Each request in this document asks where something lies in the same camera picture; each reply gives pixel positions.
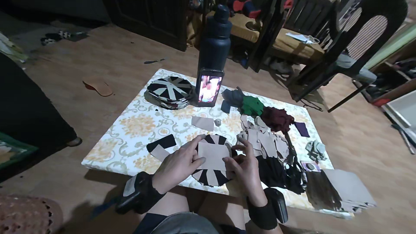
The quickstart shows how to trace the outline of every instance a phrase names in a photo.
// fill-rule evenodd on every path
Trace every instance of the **shoe insole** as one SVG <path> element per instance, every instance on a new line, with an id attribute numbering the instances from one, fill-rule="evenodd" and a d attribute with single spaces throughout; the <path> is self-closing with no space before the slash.
<path id="1" fill-rule="evenodd" d="M 111 88 L 107 85 L 104 80 L 97 77 L 86 77 L 82 81 L 87 89 L 93 89 L 97 91 L 103 97 L 107 97 L 113 94 Z"/>

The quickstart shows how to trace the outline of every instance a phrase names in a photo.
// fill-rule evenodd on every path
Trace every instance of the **purple fabric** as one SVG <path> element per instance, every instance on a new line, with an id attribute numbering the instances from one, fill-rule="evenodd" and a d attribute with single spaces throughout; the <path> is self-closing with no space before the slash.
<path id="1" fill-rule="evenodd" d="M 295 126 L 299 131 L 300 135 L 303 137 L 310 137 L 308 133 L 308 129 L 306 129 L 305 123 L 295 122 Z"/>

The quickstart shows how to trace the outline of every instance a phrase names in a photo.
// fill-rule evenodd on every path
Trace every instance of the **cabinet door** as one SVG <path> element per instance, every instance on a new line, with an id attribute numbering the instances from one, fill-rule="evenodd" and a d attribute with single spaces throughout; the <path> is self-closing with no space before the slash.
<path id="1" fill-rule="evenodd" d="M 186 50 L 187 0 L 103 0 L 112 22 L 124 29 Z"/>

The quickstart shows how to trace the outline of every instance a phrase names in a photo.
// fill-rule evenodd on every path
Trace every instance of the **smartphone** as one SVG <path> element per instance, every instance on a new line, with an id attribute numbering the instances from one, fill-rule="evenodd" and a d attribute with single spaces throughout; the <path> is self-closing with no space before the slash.
<path id="1" fill-rule="evenodd" d="M 202 68 L 196 81 L 198 107 L 214 107 L 220 92 L 224 72 Z"/>

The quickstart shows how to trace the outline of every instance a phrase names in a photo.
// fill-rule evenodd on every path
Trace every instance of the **cushion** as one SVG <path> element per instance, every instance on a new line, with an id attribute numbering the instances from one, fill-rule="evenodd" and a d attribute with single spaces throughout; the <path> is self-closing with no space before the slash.
<path id="1" fill-rule="evenodd" d="M 207 16 L 212 16 L 214 13 L 215 11 L 211 11 L 207 14 Z M 233 24 L 231 28 L 232 35 L 253 43 L 257 42 L 260 32 L 250 30 L 245 26 L 247 22 L 255 22 L 255 19 L 251 19 L 243 14 L 236 13 L 233 17 L 228 18 L 228 20 Z"/>
<path id="2" fill-rule="evenodd" d="M 279 35 L 277 35 L 275 42 L 273 43 L 274 48 L 285 51 L 290 54 L 295 54 L 304 58 L 308 58 L 313 61 L 316 61 L 322 58 L 325 51 L 319 46 L 319 44 L 312 44 L 312 45 L 304 44 L 286 35 L 286 33 L 288 32 L 294 35 L 300 35 L 300 33 L 282 28 L 279 32 Z"/>

